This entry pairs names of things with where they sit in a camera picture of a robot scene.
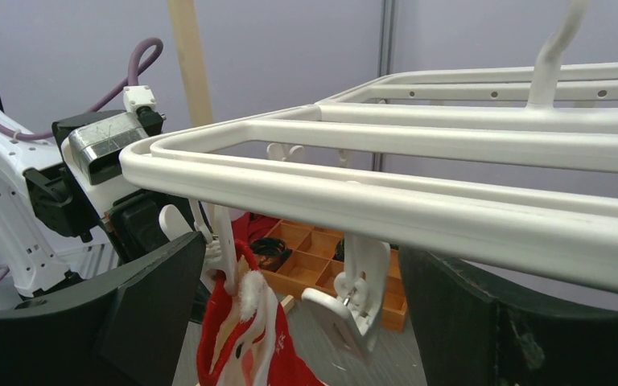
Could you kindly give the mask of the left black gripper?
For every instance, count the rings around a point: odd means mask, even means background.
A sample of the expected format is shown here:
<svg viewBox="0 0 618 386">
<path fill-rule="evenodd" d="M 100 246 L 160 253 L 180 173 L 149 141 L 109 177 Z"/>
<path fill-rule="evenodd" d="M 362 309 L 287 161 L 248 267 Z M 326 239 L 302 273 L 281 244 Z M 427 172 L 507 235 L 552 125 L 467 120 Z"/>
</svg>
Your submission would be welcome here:
<svg viewBox="0 0 618 386">
<path fill-rule="evenodd" d="M 113 203 L 103 216 L 103 227 L 122 264 L 129 263 L 169 242 L 159 225 L 159 213 L 175 205 L 185 220 L 194 221 L 186 199 L 140 189 Z"/>
</svg>

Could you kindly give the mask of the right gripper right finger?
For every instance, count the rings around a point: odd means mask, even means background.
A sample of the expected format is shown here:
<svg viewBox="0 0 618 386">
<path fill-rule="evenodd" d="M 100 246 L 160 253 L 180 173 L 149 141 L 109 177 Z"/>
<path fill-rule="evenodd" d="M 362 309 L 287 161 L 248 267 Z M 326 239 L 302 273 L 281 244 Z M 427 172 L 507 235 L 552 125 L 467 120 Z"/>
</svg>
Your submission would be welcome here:
<svg viewBox="0 0 618 386">
<path fill-rule="evenodd" d="M 411 246 L 399 269 L 426 380 L 430 385 L 575 385 L 565 360 L 548 353 L 530 316 L 563 300 L 464 261 Z"/>
</svg>

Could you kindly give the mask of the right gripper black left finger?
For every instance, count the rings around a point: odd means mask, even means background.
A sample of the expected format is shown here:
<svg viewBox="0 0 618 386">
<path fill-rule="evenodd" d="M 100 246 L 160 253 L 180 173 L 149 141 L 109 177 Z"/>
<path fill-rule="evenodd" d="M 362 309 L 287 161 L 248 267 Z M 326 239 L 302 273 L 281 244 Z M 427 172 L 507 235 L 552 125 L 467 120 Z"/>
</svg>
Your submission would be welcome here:
<svg viewBox="0 0 618 386">
<path fill-rule="evenodd" d="M 190 232 L 15 311 L 15 385 L 169 385 L 204 262 Z"/>
</svg>

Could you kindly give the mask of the red santa sock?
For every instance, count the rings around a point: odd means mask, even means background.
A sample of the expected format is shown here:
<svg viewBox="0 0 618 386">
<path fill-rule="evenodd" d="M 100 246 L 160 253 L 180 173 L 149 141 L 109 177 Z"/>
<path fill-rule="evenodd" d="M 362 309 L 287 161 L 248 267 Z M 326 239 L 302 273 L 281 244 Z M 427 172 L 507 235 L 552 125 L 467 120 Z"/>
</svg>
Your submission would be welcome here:
<svg viewBox="0 0 618 386">
<path fill-rule="evenodd" d="M 236 242 L 237 292 L 216 275 L 209 297 L 196 370 L 201 385 L 321 385 L 298 355 L 286 311 L 269 287 L 253 251 Z"/>
</svg>

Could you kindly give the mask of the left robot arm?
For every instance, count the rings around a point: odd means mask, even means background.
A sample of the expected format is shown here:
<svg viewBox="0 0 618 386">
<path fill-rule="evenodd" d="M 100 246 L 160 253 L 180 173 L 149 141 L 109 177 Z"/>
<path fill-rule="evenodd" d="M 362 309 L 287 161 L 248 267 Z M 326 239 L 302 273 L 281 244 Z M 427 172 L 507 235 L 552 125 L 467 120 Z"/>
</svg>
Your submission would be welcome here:
<svg viewBox="0 0 618 386">
<path fill-rule="evenodd" d="M 107 273 L 165 245 L 159 216 L 177 208 L 191 228 L 204 209 L 126 181 L 128 145 L 161 133 L 152 104 L 91 110 L 32 133 L 0 96 L 0 277 L 25 300 Z"/>
</svg>

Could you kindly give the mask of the white plastic clip hanger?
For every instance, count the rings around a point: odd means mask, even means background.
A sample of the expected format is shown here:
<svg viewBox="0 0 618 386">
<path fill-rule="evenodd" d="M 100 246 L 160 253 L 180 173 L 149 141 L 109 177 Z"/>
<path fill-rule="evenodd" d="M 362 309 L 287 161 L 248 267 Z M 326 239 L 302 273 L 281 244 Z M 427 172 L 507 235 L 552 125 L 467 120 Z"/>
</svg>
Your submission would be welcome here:
<svg viewBox="0 0 618 386">
<path fill-rule="evenodd" d="M 533 67 L 403 72 L 312 105 L 143 139 L 135 186 L 340 230 L 345 269 L 308 301 L 332 342 L 373 350 L 391 244 L 618 293 L 618 199 L 226 156 L 243 142 L 618 174 L 618 63 L 562 61 L 573 1 Z"/>
</svg>

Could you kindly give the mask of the red cloth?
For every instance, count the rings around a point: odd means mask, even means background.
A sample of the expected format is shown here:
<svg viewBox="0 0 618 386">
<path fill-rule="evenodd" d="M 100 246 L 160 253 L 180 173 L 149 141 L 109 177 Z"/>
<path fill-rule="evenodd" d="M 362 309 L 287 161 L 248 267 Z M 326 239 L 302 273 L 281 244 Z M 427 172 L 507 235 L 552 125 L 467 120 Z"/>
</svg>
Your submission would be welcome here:
<svg viewBox="0 0 618 386">
<path fill-rule="evenodd" d="M 246 212 L 231 222 L 234 239 L 251 243 L 266 236 L 278 221 L 271 216 Z"/>
</svg>

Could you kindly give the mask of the rolled black orange sock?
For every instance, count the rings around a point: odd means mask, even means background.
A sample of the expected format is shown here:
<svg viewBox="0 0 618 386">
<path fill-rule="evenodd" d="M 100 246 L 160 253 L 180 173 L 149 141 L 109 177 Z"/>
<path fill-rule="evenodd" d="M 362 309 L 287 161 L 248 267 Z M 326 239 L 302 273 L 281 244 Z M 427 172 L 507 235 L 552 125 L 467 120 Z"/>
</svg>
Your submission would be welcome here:
<svg viewBox="0 0 618 386">
<path fill-rule="evenodd" d="M 249 245 L 257 259 L 260 269 L 276 272 L 293 253 L 284 240 L 274 237 L 263 237 Z"/>
</svg>

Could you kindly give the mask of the wooden compartment tray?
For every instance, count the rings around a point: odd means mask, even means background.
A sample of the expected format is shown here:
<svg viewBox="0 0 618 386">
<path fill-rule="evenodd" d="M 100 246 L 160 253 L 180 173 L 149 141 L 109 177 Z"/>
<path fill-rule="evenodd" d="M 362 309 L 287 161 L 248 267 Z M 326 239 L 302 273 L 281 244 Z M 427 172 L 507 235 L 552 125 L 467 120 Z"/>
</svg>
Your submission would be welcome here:
<svg viewBox="0 0 618 386">
<path fill-rule="evenodd" d="M 284 240 L 293 253 L 276 272 L 262 269 L 270 287 L 278 294 L 300 298 L 306 288 L 336 296 L 334 279 L 344 270 L 343 233 L 310 224 L 279 220 L 264 237 Z M 398 266 L 398 246 L 392 245 L 385 283 L 382 326 L 404 330 L 408 306 Z"/>
</svg>

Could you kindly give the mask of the wooden drying rack frame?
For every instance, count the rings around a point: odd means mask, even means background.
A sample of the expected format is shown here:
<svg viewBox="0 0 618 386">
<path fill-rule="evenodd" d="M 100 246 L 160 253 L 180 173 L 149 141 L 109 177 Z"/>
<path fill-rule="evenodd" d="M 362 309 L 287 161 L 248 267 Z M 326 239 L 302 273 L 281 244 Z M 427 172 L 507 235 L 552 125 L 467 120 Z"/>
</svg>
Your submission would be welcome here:
<svg viewBox="0 0 618 386">
<path fill-rule="evenodd" d="M 213 123 L 204 54 L 195 2 L 167 1 L 175 49 L 192 127 Z"/>
</svg>

